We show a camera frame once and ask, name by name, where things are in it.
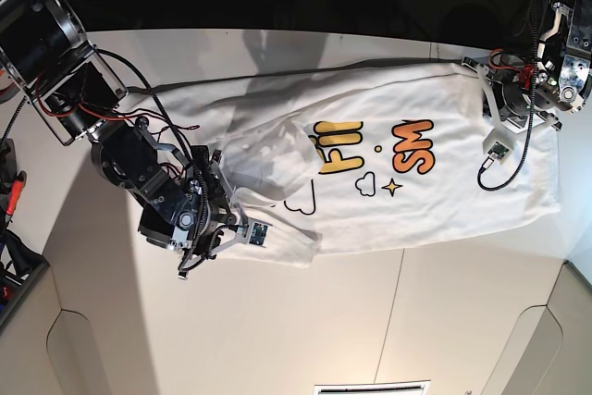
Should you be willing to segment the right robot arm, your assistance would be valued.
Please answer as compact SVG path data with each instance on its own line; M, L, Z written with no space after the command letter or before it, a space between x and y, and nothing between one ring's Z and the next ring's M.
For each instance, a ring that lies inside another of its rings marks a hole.
M180 254L180 278L233 243L262 246L264 221L248 217L221 168L221 153L191 145L162 106L119 110L127 88L66 0L1 0L3 101L20 95L42 121L87 138L99 174L142 207L139 232Z

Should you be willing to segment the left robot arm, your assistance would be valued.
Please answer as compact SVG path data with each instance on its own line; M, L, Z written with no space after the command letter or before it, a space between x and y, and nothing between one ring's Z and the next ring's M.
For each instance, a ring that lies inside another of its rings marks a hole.
M526 152L535 131L559 131L557 114L581 111L591 95L591 0L546 0L536 32L532 56L495 49L486 64L462 60L481 81L493 125L483 171L509 158L521 138Z

